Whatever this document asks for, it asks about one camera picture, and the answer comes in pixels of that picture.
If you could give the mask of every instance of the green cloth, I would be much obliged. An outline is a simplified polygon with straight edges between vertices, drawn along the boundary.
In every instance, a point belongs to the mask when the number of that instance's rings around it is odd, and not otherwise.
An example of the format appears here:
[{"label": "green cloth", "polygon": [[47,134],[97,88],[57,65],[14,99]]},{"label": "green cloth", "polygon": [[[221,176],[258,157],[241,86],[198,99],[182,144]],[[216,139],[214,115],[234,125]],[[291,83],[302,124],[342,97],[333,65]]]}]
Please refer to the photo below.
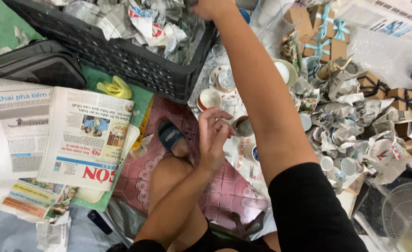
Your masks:
[{"label": "green cloth", "polygon": [[[0,48],[8,46],[11,49],[15,49],[18,46],[18,41],[14,36],[14,27],[17,26],[25,31],[27,38],[42,39],[43,37],[37,33],[27,22],[25,22],[20,16],[12,11],[8,6],[0,0]],[[81,66],[83,69],[83,75],[87,80],[86,89],[101,93],[97,89],[98,82],[108,81],[111,82],[113,77],[106,73],[92,69],[88,66]],[[133,93],[132,101],[135,102],[134,115],[131,118],[131,124],[139,127],[144,118],[147,107],[150,103],[153,93],[142,89],[140,87],[130,85]],[[118,169],[118,174],[122,170],[122,166]],[[81,206],[85,206],[90,209],[96,209],[98,211],[104,211],[108,205],[108,201],[112,195],[112,191],[117,183],[119,176],[115,176],[111,191],[105,192],[102,198],[97,203],[91,203],[79,197],[75,197],[73,203]]]}]

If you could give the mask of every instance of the newspaper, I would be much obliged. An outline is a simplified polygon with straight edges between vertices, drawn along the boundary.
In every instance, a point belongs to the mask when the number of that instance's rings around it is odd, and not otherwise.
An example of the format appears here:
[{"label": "newspaper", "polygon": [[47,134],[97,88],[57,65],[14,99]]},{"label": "newspaper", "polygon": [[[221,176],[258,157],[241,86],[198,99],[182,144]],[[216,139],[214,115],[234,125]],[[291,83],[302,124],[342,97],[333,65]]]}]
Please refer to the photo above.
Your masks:
[{"label": "newspaper", "polygon": [[410,6],[412,3],[405,0],[351,0],[338,10],[335,18],[345,20],[349,27],[361,27],[412,40]]},{"label": "newspaper", "polygon": [[76,188],[38,182],[50,87],[0,79],[0,210],[38,222],[63,214]]},{"label": "newspaper", "polygon": [[133,107],[130,100],[53,87],[38,180],[109,191]]}]

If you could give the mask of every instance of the yellow rubber glove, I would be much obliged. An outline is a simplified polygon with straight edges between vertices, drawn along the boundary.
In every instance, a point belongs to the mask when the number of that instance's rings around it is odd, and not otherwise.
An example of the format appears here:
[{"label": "yellow rubber glove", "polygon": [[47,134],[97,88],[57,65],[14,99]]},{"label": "yellow rubber glove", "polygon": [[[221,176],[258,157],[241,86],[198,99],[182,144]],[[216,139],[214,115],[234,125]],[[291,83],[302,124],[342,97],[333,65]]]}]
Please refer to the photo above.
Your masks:
[{"label": "yellow rubber glove", "polygon": [[131,99],[131,89],[128,84],[119,76],[113,76],[113,83],[97,83],[97,89],[105,92],[107,95],[116,96],[124,99]]}]

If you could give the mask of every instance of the fan grille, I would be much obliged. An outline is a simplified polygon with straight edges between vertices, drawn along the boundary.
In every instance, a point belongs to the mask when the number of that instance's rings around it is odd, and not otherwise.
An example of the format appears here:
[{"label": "fan grille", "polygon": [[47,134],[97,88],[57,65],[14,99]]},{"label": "fan grille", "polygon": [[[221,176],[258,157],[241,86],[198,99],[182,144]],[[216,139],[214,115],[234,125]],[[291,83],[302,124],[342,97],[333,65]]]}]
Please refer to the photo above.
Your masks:
[{"label": "fan grille", "polygon": [[385,232],[394,244],[405,245],[405,237],[406,243],[412,243],[412,182],[396,187],[385,198],[382,220]]}]

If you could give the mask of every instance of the pink tile floor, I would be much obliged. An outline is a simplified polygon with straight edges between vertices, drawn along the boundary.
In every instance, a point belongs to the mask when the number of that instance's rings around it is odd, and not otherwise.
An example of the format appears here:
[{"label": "pink tile floor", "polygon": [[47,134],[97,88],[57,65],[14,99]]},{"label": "pink tile floor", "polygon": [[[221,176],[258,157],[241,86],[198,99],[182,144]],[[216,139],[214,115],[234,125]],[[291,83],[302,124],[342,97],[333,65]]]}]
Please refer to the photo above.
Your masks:
[{"label": "pink tile floor", "polygon": [[[168,154],[158,140],[157,129],[163,119],[170,119],[184,133],[195,164],[200,159],[198,121],[188,106],[155,96],[144,133],[144,137],[154,134],[148,152],[137,160],[131,156],[127,158],[113,193],[143,212],[148,211],[151,173],[158,161]],[[231,212],[238,213],[246,227],[267,205],[263,196],[256,193],[227,161],[205,188],[198,204],[210,221],[230,230],[236,228]]]}]

